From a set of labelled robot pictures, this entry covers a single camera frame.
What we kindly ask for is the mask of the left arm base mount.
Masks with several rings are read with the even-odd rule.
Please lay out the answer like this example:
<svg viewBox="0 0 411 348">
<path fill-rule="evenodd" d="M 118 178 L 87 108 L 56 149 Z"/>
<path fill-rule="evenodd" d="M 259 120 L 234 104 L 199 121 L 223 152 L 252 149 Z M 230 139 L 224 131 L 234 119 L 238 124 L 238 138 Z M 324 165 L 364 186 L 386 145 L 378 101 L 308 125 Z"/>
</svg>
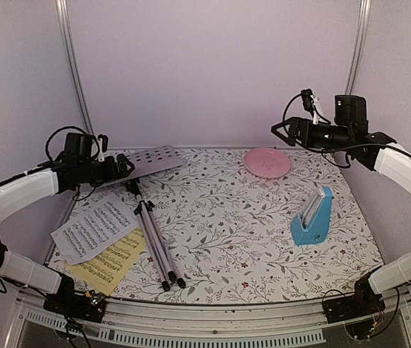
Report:
<svg viewBox="0 0 411 348">
<path fill-rule="evenodd" d="M 49 312 L 92 323 L 102 322 L 106 307 L 105 296 L 94 290 L 79 294 L 74 290 L 60 289 L 56 294 L 47 294 L 43 304 Z"/>
</svg>

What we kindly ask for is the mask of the white sheet music page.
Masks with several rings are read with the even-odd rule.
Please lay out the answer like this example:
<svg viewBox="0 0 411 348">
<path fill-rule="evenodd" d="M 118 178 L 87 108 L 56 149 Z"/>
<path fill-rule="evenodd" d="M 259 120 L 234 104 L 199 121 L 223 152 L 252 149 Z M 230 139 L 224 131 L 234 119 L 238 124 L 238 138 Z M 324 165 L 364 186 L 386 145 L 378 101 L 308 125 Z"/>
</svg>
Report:
<svg viewBox="0 0 411 348">
<path fill-rule="evenodd" d="M 77 265 L 92 260 L 137 227 L 134 213 L 111 193 L 70 218 L 51 237 L 64 259 Z"/>
</svg>

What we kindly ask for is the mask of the white perforated music stand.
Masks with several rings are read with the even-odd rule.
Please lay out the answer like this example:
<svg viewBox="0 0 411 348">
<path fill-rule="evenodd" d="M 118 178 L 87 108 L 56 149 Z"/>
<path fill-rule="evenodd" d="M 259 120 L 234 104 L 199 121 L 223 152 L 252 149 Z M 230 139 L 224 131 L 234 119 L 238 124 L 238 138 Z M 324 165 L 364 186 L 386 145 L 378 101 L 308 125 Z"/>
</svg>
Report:
<svg viewBox="0 0 411 348">
<path fill-rule="evenodd" d="M 126 191 L 136 200 L 134 214 L 146 240 L 162 289 L 167 292 L 174 283 L 184 289 L 186 282 L 173 261 L 154 213 L 159 203 L 148 199 L 141 189 L 142 177 L 177 168 L 182 162 L 170 145 L 134 153 L 118 152 L 115 156 L 118 154 L 124 154 L 135 165 L 134 171 L 127 178 L 119 179 L 119 182 L 124 184 Z"/>
</svg>

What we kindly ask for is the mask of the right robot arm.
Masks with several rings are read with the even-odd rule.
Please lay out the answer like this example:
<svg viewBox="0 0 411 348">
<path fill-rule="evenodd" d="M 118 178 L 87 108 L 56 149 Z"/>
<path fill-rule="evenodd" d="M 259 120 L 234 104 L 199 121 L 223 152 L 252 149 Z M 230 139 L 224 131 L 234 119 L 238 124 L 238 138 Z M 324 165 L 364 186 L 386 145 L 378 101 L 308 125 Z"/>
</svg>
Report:
<svg viewBox="0 0 411 348">
<path fill-rule="evenodd" d="M 343 152 L 367 169 L 390 179 L 411 194 L 411 153 L 392 137 L 368 130 L 365 98 L 355 95 L 335 97 L 332 123 L 322 116 L 317 97 L 305 89 L 298 94 L 309 119 L 283 116 L 271 132 L 289 146 L 300 146 L 318 154 Z M 382 293 L 411 283 L 411 252 L 364 275 L 354 285 L 348 310 L 363 316 L 375 306 Z"/>
</svg>

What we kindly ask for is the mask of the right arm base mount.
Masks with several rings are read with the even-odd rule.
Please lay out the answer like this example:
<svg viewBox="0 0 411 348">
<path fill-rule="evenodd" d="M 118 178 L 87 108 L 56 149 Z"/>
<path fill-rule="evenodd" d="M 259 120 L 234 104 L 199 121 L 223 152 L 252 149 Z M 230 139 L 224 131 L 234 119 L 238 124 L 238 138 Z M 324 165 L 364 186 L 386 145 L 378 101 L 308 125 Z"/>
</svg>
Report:
<svg viewBox="0 0 411 348">
<path fill-rule="evenodd" d="M 370 339 L 376 332 L 386 309 L 381 295 L 351 294 L 328 290 L 322 298 L 322 309 L 328 323 L 345 323 L 368 316 L 367 320 L 352 322 L 345 326 L 347 334 L 358 341 Z"/>
</svg>

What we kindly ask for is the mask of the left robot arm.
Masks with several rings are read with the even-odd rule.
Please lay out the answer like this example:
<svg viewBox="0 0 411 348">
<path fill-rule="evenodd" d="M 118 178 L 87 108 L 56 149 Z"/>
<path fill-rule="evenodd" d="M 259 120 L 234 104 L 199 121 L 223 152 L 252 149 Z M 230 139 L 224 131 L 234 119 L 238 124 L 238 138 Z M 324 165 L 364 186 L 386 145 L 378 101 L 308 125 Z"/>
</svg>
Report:
<svg viewBox="0 0 411 348">
<path fill-rule="evenodd" d="M 32 170 L 0 182 L 0 225 L 10 216 L 44 198 L 79 191 L 83 184 L 97 189 L 128 179 L 135 165 L 123 154 L 104 156 L 108 138 L 94 136 L 76 126 L 65 126 L 63 150 Z M 8 250 L 0 239 L 0 281 L 12 281 L 40 291 L 66 315 L 81 307 L 70 277 Z"/>
</svg>

